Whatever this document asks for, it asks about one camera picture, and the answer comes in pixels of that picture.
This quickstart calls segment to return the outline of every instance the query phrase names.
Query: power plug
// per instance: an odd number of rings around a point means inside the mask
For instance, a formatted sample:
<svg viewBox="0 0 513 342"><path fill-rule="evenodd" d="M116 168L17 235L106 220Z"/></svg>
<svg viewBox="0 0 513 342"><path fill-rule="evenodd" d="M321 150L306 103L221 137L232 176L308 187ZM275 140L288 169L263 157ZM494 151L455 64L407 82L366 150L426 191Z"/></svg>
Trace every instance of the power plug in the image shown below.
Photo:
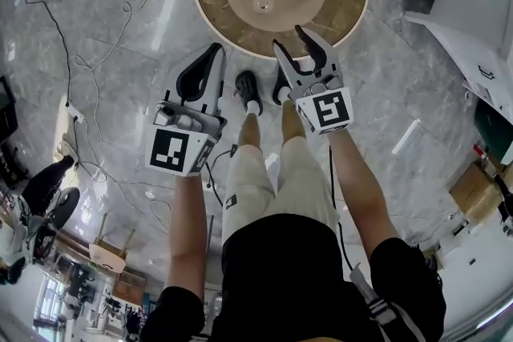
<svg viewBox="0 0 513 342"><path fill-rule="evenodd" d="M69 115L76 119L79 123L83 123L86 117L80 112L78 108L73 106L71 103L66 103L66 110L69 113Z"/></svg>

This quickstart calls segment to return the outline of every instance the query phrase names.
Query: black shoe on floor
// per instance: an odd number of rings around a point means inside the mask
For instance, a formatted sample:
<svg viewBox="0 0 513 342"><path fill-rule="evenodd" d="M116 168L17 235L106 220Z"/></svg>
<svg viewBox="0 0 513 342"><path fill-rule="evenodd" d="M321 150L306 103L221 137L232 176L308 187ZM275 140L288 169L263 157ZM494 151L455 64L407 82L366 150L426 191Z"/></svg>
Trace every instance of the black shoe on floor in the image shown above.
<svg viewBox="0 0 513 342"><path fill-rule="evenodd" d="M235 87L242 99L245 109L248 109L248 103L250 101L255 100L260 106L259 115L261 115L264 111L264 106L262 105L262 100L258 94L257 78L253 72L245 70L242 73L239 73L235 79Z"/></svg>
<svg viewBox="0 0 513 342"><path fill-rule="evenodd" d="M283 72L283 69L281 66L278 65L278 78L276 79L276 84L274 85L273 89L273 101L278 105L281 106L281 101L278 98L278 95L280 94L280 90L283 87L290 87L289 81L285 77L285 73Z"/></svg>

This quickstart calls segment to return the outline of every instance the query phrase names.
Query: person's arm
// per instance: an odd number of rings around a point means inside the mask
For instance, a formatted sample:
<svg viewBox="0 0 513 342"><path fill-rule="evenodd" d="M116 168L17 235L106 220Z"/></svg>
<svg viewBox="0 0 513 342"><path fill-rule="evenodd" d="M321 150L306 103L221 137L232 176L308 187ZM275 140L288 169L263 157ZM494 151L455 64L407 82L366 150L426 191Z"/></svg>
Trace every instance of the person's arm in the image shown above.
<svg viewBox="0 0 513 342"><path fill-rule="evenodd" d="M166 287L181 287L204 300L207 216L201 177L176 177L169 215L171 264Z"/></svg>
<svg viewBox="0 0 513 342"><path fill-rule="evenodd" d="M334 131L328 138L345 204L370 259L381 242L398 237L398 233L388 216L382 189L349 132Z"/></svg>

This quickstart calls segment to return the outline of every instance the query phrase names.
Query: marble floor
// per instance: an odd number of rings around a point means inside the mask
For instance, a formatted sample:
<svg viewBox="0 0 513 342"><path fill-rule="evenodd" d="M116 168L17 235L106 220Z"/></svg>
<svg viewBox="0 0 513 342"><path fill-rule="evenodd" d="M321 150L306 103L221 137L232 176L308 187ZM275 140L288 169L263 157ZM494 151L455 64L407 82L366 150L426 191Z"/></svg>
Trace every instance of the marble floor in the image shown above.
<svg viewBox="0 0 513 342"><path fill-rule="evenodd" d="M135 9L143 0L46 0L66 36L71 56L95 66L111 49L127 19L122 4ZM392 220L404 239L428 247L461 219L448 215L457 207L447 188L454 173L468 161L479 135L473 125L475 101L465 99L462 76L444 49L423 27L402 17L404 10L429 10L426 0L370 0L360 26L338 49L345 83L353 96L356 121L350 132L386 194ZM90 164L73 177L81 202L66 226L84 241L94 240L104 212L106 240L121 246L132 228L135 237L129 266L163 280L167 271L168 204L173 178L143 165L144 128L152 120L169 68L190 50L220 40L202 19L194 0L147 0L135 12L119 45L95 70L99 106L95 124L96 88L91 72L71 62L71 100L86 115L77 124L79 155L95 157L111 176ZM35 174L52 159L55 141L73 129L65 124L66 55L59 34L42 5L0 0L0 43L5 72L17 98L19 129L13 142L21 160ZM213 156L236 142L244 111L233 98L234 78L245 68L255 71L265 97L261 116L262 148L269 173L277 176L281 146L279 108L271 104L274 64L224 44L227 56L225 90L220 100L228 119ZM420 125L397 153L392 150L410 124ZM310 146L328 171L328 143L309 135ZM214 178L224 192L228 156L219 159ZM213 215L208 280L218 281L221 212L212 191L205 191ZM357 232L339 190L337 205L345 241L358 243Z"/></svg>

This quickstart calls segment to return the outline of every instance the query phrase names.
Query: cardboard box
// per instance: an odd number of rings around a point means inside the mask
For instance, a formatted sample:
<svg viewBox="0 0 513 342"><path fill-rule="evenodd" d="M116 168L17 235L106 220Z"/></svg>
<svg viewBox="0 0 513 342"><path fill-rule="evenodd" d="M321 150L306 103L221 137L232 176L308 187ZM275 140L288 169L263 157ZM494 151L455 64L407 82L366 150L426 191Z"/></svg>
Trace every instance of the cardboard box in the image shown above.
<svg viewBox="0 0 513 342"><path fill-rule="evenodd" d="M474 163L450 190L450 195L474 223L488 218L503 201L491 177Z"/></svg>

